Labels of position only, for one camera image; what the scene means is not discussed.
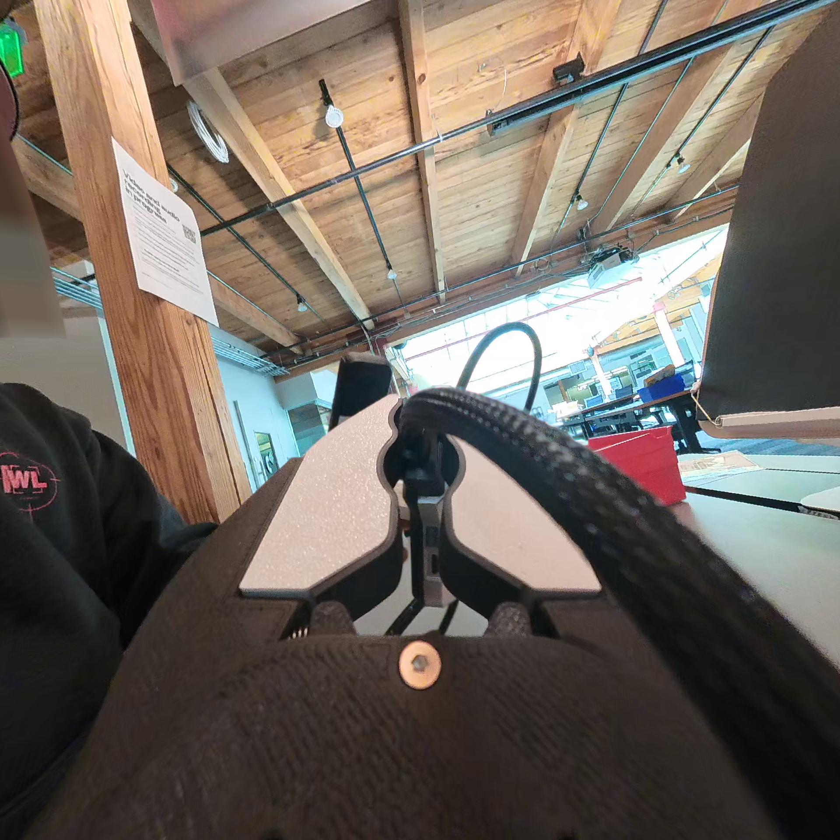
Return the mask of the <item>red plastic bin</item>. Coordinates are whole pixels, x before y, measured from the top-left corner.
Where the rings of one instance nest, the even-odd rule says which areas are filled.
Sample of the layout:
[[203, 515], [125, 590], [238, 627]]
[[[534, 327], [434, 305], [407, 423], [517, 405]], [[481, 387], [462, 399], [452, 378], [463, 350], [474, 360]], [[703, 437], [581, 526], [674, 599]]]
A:
[[686, 498], [669, 426], [591, 437], [587, 445], [662, 504]]

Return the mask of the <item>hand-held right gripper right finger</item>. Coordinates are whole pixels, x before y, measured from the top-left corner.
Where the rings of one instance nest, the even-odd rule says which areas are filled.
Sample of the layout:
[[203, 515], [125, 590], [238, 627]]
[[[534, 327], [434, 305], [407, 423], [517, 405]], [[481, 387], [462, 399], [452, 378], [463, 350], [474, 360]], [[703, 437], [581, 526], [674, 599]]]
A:
[[439, 562], [452, 595], [482, 616], [507, 602], [531, 615], [544, 602], [598, 597], [590, 562], [549, 513], [476, 447], [447, 442]]

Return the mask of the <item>flat cardboard sheet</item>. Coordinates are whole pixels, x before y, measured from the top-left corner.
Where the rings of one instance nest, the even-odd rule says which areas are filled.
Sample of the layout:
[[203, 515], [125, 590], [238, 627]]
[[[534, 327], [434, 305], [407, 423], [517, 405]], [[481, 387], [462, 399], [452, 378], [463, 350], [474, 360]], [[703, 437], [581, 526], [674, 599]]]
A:
[[747, 455], [735, 450], [678, 458], [679, 474], [685, 484], [716, 480], [725, 476], [760, 471], [763, 467]]

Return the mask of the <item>person's black hoodie body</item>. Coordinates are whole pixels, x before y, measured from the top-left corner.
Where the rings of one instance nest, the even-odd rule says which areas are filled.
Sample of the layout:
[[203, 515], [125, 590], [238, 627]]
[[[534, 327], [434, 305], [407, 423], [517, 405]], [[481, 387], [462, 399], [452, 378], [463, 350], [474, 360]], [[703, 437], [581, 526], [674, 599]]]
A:
[[186, 524], [125, 448], [29, 385], [1, 385], [1, 467], [1, 837], [20, 838], [217, 526]]

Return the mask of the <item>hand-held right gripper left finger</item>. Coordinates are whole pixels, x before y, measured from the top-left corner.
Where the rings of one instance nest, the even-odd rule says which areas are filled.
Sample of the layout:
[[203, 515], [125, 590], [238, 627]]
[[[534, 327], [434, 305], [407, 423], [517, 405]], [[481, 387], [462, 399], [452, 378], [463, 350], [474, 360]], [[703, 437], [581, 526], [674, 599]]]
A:
[[403, 537], [385, 456], [401, 404], [387, 395], [309, 449], [238, 585], [242, 596], [338, 602], [364, 616], [394, 592]]

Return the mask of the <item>blue storage bin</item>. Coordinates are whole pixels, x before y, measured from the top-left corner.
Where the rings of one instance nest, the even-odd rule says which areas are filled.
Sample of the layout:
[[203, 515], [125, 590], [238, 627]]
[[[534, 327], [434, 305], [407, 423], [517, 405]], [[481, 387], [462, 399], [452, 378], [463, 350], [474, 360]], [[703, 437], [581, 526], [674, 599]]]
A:
[[637, 397], [642, 404], [656, 403], [689, 390], [690, 385], [686, 383], [684, 376], [675, 373], [674, 375], [658, 380], [654, 384], [639, 388]]

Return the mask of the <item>white desk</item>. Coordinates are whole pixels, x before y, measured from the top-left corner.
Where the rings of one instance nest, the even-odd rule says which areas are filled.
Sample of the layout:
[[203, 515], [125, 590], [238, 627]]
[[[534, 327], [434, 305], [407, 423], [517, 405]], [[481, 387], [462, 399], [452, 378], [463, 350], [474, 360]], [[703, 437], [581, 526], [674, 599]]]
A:
[[671, 510], [838, 666], [838, 521], [697, 493]]

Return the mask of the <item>wooden post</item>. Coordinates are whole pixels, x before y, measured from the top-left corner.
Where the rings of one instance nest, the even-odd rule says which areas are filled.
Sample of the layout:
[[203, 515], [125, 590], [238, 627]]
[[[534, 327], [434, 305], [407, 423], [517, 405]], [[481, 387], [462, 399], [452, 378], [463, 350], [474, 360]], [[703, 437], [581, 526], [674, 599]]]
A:
[[37, 1], [134, 449], [184, 519], [223, 522], [251, 493], [204, 320], [140, 289], [112, 141], [166, 166], [127, 2]]

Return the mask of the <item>white paper sign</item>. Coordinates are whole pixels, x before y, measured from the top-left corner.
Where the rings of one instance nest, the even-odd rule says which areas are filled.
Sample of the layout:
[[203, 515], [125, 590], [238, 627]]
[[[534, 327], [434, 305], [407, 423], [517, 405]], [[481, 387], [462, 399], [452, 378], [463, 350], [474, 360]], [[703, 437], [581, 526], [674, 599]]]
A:
[[193, 211], [115, 139], [111, 142], [139, 289], [217, 326]]

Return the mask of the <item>ceiling projector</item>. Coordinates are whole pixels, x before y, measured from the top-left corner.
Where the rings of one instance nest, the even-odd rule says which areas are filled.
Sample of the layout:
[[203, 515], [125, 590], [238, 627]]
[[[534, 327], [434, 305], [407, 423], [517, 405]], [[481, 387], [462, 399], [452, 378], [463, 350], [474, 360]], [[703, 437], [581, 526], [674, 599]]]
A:
[[589, 262], [587, 285], [592, 289], [609, 287], [615, 280], [622, 279], [637, 262], [638, 254], [633, 248], [614, 246], [601, 250]]

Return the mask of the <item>black board panel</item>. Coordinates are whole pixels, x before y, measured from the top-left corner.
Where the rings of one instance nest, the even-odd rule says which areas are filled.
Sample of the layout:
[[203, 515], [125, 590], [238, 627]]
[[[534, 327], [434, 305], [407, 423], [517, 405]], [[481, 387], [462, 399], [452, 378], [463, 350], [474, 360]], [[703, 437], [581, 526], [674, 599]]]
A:
[[714, 438], [839, 438], [839, 11], [763, 96], [696, 394]]

